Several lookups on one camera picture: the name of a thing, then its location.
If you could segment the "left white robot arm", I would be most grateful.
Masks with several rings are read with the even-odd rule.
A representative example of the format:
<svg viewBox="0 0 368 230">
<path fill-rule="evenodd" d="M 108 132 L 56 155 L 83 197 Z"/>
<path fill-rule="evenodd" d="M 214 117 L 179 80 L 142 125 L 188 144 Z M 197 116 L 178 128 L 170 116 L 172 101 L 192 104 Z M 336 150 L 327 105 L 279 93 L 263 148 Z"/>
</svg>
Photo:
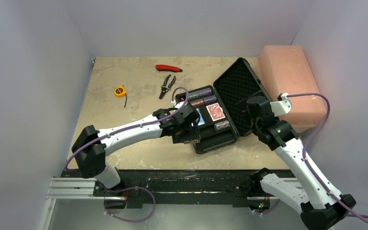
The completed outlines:
<svg viewBox="0 0 368 230">
<path fill-rule="evenodd" d="M 180 108 L 159 109 L 127 125 L 96 129 L 85 127 L 71 147 L 77 171 L 84 179 L 94 178 L 112 196 L 123 192 L 124 183 L 117 169 L 106 158 L 114 152 L 148 139 L 171 137 L 174 144 L 200 141 L 199 112 L 186 104 Z"/>
</svg>

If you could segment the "purple 500 chip stack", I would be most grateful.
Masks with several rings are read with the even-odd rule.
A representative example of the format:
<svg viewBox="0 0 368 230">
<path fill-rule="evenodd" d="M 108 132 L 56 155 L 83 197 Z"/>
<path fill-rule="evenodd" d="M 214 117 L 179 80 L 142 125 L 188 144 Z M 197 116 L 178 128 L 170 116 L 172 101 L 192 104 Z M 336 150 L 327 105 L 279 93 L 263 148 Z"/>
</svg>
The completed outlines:
<svg viewBox="0 0 368 230">
<path fill-rule="evenodd" d="M 217 101 L 217 97 L 215 95 L 207 96 L 203 98 L 204 105 L 214 104 Z"/>
</svg>

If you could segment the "black poker set case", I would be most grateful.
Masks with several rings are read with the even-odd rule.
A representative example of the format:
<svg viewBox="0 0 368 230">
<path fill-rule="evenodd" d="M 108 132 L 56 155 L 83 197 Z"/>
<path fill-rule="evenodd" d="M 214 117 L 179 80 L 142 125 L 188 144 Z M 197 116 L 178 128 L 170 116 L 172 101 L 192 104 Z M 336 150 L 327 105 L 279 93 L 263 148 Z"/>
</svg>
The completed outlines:
<svg viewBox="0 0 368 230">
<path fill-rule="evenodd" d="M 207 85 L 189 91 L 198 92 L 201 89 L 211 88 L 212 95 L 217 97 L 215 103 L 222 107 L 226 118 L 213 122 L 207 109 L 207 105 L 198 107 L 205 121 L 203 126 L 198 126 L 201 140 L 193 144 L 197 154 L 233 144 L 239 137 L 246 137 L 252 133 L 251 125 L 242 116 L 236 103 L 250 96 L 265 96 L 269 101 L 267 91 L 257 77 L 249 62 L 244 58 L 238 58 L 212 85 Z M 215 130 L 214 124 L 223 120 L 229 120 L 230 127 L 223 130 Z"/>
</svg>

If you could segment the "brown 100 chip stack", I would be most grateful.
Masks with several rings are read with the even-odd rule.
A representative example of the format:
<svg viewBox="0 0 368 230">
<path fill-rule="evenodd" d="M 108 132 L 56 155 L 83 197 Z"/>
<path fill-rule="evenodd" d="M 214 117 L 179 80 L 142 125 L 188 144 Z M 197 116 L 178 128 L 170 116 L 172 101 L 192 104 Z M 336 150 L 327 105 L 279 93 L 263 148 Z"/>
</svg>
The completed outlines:
<svg viewBox="0 0 368 230">
<path fill-rule="evenodd" d="M 198 107 L 205 105 L 205 102 L 203 99 L 198 99 L 198 100 L 191 101 L 190 104 L 192 105 L 192 107 L 198 108 Z"/>
</svg>

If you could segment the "red playing card deck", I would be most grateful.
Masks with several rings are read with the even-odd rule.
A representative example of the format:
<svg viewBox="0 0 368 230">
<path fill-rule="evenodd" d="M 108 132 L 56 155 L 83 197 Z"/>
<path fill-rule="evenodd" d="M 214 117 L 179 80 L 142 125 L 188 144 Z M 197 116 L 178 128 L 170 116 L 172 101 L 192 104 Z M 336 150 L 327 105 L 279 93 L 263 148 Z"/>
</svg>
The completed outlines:
<svg viewBox="0 0 368 230">
<path fill-rule="evenodd" d="M 226 118 L 224 111 L 219 103 L 207 105 L 206 109 L 213 122 Z"/>
</svg>

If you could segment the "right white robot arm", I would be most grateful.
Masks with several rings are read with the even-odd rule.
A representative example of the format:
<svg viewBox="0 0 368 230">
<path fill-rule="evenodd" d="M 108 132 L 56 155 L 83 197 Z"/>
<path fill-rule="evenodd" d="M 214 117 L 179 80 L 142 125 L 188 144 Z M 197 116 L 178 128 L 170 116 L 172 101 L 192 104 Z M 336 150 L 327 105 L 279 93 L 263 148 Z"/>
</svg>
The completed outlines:
<svg viewBox="0 0 368 230">
<path fill-rule="evenodd" d="M 250 176 L 248 195 L 270 194 L 294 209 L 310 230 L 328 230 L 348 215 L 356 205 L 350 194 L 342 194 L 311 161 L 303 143 L 286 120 L 290 112 L 288 94 L 272 102 L 265 96 L 246 100 L 252 133 L 279 156 L 298 180 L 301 189 L 285 182 L 273 171 L 263 168 Z"/>
</svg>

